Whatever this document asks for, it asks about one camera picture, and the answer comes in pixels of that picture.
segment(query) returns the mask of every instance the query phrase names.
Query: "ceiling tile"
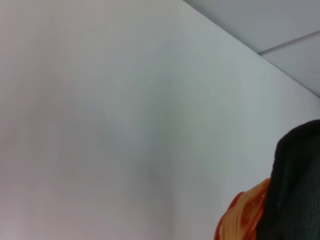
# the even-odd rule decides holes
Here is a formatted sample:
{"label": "ceiling tile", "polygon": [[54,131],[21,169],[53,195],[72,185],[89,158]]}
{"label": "ceiling tile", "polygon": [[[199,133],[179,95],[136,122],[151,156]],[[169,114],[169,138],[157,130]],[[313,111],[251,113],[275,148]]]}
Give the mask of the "ceiling tile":
{"label": "ceiling tile", "polygon": [[263,57],[320,96],[320,34],[270,51]]}
{"label": "ceiling tile", "polygon": [[319,0],[185,0],[255,52],[320,30]]}

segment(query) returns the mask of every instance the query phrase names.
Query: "white wall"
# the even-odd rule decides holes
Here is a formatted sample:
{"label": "white wall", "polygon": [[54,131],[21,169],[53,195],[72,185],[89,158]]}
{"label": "white wall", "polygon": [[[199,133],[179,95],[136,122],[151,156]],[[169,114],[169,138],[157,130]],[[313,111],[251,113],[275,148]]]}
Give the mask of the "white wall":
{"label": "white wall", "polygon": [[0,139],[37,105],[50,15],[48,0],[0,2]]}
{"label": "white wall", "polygon": [[172,45],[174,240],[210,240],[233,197],[270,175],[277,141],[320,100],[185,2]]}
{"label": "white wall", "polygon": [[171,238],[169,6],[4,1],[1,239]]}
{"label": "white wall", "polygon": [[3,239],[212,239],[277,140],[319,117],[182,1],[32,1],[0,23]]}
{"label": "white wall", "polygon": [[46,174],[33,220],[39,239],[171,239],[169,6],[55,4],[48,37],[53,80],[41,99]]}

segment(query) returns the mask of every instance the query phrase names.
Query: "orange object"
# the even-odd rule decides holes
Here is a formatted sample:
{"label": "orange object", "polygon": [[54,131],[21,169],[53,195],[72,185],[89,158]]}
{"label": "orange object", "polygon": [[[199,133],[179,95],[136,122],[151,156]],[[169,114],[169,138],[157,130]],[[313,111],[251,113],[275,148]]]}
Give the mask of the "orange object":
{"label": "orange object", "polygon": [[213,240],[256,240],[270,178],[249,191],[240,192],[221,217]]}

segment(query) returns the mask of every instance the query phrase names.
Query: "dark gray fabric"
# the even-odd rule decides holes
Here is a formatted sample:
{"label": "dark gray fabric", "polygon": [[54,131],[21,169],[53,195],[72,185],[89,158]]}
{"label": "dark gray fabric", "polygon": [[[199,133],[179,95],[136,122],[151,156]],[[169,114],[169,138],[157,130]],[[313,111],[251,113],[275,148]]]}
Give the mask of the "dark gray fabric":
{"label": "dark gray fabric", "polygon": [[320,240],[320,120],[278,142],[257,240]]}

